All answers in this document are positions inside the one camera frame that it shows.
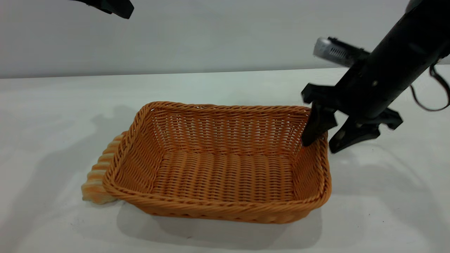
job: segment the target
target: white wall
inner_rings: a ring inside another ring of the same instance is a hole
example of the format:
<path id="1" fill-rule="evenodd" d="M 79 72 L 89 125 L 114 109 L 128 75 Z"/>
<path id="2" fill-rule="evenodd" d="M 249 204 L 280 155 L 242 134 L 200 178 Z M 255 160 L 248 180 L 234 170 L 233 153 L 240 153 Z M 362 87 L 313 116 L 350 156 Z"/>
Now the white wall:
<path id="1" fill-rule="evenodd" d="M 0 0 L 0 77 L 333 66 L 320 36 L 372 50 L 408 0 L 131 0 L 130 20 L 68 0 Z"/>

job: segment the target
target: wicker basket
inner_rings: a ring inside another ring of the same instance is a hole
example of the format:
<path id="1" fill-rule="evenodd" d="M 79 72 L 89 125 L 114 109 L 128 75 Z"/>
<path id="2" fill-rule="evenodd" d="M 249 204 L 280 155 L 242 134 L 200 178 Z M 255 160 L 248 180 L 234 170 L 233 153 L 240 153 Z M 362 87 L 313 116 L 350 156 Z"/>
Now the wicker basket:
<path id="1" fill-rule="evenodd" d="M 309 108 L 153 102 L 136 115 L 105 190 L 153 215 L 289 223 L 331 194 L 327 135 L 300 136 Z"/>

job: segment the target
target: white tabletop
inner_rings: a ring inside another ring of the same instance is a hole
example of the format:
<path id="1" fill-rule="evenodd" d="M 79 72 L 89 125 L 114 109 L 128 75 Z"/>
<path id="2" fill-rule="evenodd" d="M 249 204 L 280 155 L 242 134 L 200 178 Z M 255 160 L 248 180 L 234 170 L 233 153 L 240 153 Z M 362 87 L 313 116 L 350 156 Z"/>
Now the white tabletop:
<path id="1" fill-rule="evenodd" d="M 450 65 L 438 70 L 450 80 Z M 345 71 L 0 80 L 0 251 L 449 252 L 450 108 L 425 112 L 408 90 L 391 105 L 404 123 L 330 155 L 330 200 L 295 223 L 153 217 L 81 200 L 91 166 L 148 102 L 302 105 L 308 82 L 333 85 Z M 445 104 L 428 74 L 414 85 L 424 104 Z"/>

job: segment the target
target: cable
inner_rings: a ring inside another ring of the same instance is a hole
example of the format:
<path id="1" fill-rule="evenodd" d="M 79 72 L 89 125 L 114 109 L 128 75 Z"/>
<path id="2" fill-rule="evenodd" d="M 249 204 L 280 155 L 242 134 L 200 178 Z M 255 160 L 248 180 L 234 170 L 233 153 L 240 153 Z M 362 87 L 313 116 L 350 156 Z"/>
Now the cable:
<path id="1" fill-rule="evenodd" d="M 414 101 L 416 102 L 416 104 L 417 104 L 418 106 L 420 106 L 422 109 L 424 109 L 425 111 L 429 111 L 429 112 L 438 112 L 438 111 L 442 111 L 442 110 L 444 110 L 445 108 L 449 107 L 449 105 L 450 105 L 450 86 L 449 86 L 449 84 L 444 80 L 444 78 L 441 77 L 441 76 L 436 72 L 436 69 L 434 68 L 434 65 L 436 65 L 437 62 L 438 62 L 438 61 L 436 61 L 435 63 L 431 64 L 431 66 L 430 66 L 430 76 L 432 76 L 434 79 L 436 79 L 436 81 L 439 82 L 439 84 L 440 84 L 442 87 L 444 87 L 444 89 L 445 89 L 445 91 L 446 91 L 446 93 L 447 93 L 447 99 L 448 99 L 448 102 L 447 102 L 447 105 L 446 105 L 446 106 L 444 106 L 444 107 L 442 107 L 442 108 L 439 108 L 439 109 L 430 109 L 430 108 L 424 106 L 424 105 L 423 105 L 422 103 L 420 103 L 419 100 L 417 99 L 416 91 L 414 90 L 414 87 L 413 87 L 412 85 L 410 85 L 411 92 L 413 93 L 413 98 L 414 98 Z"/>

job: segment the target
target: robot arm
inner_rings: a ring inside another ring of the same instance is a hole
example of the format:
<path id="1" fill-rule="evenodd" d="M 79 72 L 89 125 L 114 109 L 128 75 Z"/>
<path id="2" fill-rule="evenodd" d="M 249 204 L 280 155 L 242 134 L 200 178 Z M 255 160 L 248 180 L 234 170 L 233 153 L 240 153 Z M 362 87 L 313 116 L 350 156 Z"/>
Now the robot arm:
<path id="1" fill-rule="evenodd" d="M 449 11 L 446 0 L 410 1 L 406 13 L 372 53 L 335 38 L 320 38 L 314 54 L 350 69 L 335 86 L 308 84 L 302 91 L 304 102 L 312 103 L 303 144 L 309 146 L 337 126 L 337 110 L 349 117 L 329 142 L 332 153 L 377 138 L 380 124 L 396 129 L 402 119 L 388 105 L 428 67 L 450 93 L 434 69 L 450 53 Z"/>

